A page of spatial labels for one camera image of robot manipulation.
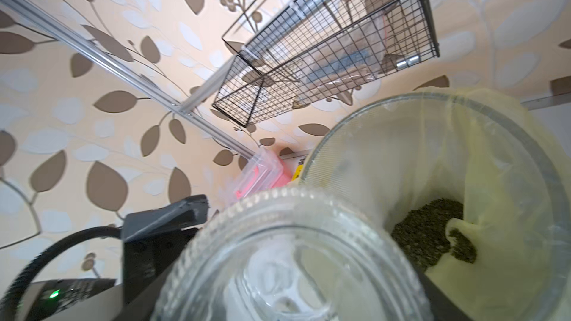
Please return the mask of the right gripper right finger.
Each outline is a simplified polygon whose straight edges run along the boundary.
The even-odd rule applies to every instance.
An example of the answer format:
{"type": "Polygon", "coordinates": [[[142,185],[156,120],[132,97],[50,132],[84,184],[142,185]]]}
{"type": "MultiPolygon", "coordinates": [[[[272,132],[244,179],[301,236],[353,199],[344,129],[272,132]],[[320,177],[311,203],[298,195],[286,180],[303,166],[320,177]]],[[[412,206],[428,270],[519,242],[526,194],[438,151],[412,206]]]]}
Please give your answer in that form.
{"type": "Polygon", "coordinates": [[[446,295],[430,281],[425,273],[418,267],[414,268],[419,282],[422,284],[425,295],[429,300],[431,312],[438,321],[471,321],[446,295]]]}

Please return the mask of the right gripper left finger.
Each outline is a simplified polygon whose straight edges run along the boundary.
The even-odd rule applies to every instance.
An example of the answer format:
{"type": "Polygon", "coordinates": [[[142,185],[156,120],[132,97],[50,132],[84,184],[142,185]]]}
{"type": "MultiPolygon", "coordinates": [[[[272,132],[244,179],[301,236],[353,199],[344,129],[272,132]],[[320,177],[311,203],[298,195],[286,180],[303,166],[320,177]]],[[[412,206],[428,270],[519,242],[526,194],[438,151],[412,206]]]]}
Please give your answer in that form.
{"type": "Polygon", "coordinates": [[[124,221],[123,308],[116,320],[149,320],[173,263],[207,222],[207,196],[189,196],[154,210],[129,214],[124,221]]]}

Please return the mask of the beige lid tall jar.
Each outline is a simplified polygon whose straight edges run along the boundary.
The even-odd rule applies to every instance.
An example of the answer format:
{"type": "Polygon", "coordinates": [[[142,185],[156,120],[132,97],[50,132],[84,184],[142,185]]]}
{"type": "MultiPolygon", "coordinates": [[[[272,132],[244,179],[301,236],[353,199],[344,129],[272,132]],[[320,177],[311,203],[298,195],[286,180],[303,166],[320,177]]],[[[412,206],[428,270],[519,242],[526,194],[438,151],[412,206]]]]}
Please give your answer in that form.
{"type": "Polygon", "coordinates": [[[153,320],[432,320],[389,234],[322,190],[248,196],[192,239],[153,320]]]}

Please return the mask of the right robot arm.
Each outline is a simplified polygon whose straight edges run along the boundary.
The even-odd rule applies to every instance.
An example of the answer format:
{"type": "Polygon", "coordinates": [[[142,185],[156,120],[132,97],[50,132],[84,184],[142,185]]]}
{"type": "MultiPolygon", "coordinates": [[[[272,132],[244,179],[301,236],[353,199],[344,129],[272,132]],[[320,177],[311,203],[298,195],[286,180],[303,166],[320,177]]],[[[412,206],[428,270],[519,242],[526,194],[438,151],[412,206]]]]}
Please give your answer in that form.
{"type": "Polygon", "coordinates": [[[1,299],[2,320],[46,320],[71,310],[96,311],[94,320],[149,320],[168,273],[183,248],[199,232],[210,205],[205,195],[127,215],[123,226],[90,227],[38,254],[1,299]],[[54,259],[92,239],[117,239],[123,248],[123,283],[114,279],[51,279],[37,275],[54,259]]]}

